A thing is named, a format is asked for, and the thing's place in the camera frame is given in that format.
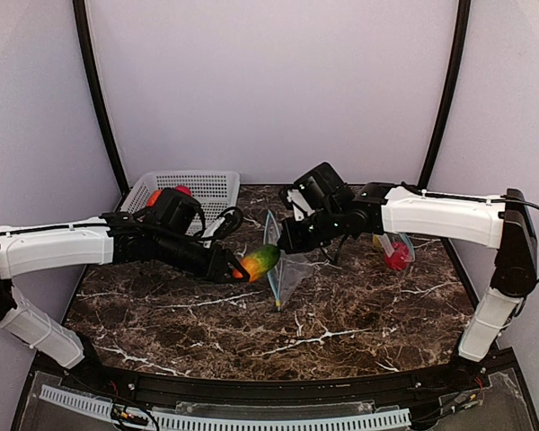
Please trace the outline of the orange green toy mango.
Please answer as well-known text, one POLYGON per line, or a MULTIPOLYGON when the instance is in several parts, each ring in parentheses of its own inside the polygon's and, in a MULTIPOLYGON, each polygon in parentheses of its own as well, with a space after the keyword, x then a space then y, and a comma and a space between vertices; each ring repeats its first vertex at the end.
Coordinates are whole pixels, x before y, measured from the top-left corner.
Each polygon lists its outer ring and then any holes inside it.
POLYGON ((263 244, 239 260, 244 272, 233 270, 233 277, 253 283, 270 272, 278 263, 281 251, 273 244, 263 244))

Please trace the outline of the clear zip bag blue zipper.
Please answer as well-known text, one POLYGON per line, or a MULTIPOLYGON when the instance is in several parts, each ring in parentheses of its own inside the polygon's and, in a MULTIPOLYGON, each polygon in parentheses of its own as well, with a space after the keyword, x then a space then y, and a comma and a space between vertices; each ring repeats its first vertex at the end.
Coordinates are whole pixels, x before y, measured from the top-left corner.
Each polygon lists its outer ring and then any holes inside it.
MULTIPOLYGON (((281 227, 272 211, 268 211, 263 234, 263 244, 278 245, 281 227)), ((300 283, 310 277, 314 267, 303 254, 281 252, 277 265, 267 274, 275 297, 276 309, 281 312, 300 283)))

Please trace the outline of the pink toy fruit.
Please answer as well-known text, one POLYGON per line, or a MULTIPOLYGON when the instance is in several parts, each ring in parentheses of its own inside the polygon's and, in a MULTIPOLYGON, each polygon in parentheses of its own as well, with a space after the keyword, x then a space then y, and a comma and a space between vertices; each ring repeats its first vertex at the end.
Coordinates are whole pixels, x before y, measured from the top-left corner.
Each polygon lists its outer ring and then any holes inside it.
POLYGON ((190 197, 192 196, 190 189, 185 186, 179 185, 179 186, 176 186, 174 189, 181 193, 186 194, 187 196, 190 196, 190 197))

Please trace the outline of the orange toy pumpkin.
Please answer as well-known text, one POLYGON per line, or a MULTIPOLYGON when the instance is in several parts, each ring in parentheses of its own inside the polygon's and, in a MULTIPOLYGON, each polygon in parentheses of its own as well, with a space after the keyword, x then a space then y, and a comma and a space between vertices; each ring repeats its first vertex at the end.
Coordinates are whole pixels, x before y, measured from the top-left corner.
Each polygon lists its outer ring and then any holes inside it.
POLYGON ((162 192, 163 191, 161 189, 155 190, 147 200, 146 206, 153 207, 157 202, 158 198, 161 196, 162 192))

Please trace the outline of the clear zip bag yellow slider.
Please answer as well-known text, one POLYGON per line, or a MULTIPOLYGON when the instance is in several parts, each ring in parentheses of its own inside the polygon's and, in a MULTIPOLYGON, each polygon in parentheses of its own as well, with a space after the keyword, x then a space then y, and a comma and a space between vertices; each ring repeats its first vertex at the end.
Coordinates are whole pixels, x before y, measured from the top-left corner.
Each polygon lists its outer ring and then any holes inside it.
POLYGON ((373 235, 373 245, 383 253, 385 265, 395 271, 404 271, 415 261, 412 242, 405 233, 373 235))

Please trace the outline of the red toy apple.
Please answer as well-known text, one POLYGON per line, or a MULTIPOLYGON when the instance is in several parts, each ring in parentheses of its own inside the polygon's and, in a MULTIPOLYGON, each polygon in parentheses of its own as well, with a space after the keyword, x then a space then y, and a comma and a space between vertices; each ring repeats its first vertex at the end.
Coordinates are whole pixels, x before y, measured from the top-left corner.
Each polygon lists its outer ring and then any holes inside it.
POLYGON ((410 251, 407 245, 403 242, 393 243, 393 253, 384 255, 384 262, 388 268, 402 271, 405 270, 410 263, 410 251))

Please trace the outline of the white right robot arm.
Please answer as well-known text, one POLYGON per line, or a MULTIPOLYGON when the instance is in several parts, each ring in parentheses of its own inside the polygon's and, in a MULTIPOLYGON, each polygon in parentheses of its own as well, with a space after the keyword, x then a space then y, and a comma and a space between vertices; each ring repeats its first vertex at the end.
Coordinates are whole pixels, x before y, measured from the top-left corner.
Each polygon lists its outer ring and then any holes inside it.
POLYGON ((293 215, 278 246, 313 251, 338 237, 418 233, 480 244, 497 252, 490 286, 460 338, 457 352, 479 362, 539 284, 534 204, 518 189, 484 197, 430 192, 404 182, 369 182, 359 192, 321 163, 279 192, 293 215))

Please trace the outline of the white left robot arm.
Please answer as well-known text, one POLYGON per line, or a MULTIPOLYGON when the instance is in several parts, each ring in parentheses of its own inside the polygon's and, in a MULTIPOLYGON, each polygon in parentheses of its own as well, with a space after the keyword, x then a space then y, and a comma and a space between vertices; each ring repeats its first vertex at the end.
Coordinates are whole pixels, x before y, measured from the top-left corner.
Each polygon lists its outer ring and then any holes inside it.
POLYGON ((23 296, 15 277, 54 268, 157 260, 211 283, 250 282, 253 273, 219 240, 242 223, 237 207, 190 235, 205 217, 188 188, 155 191, 134 213, 109 212, 66 224, 0 226, 0 328, 66 370, 96 360, 85 338, 61 326, 23 296))

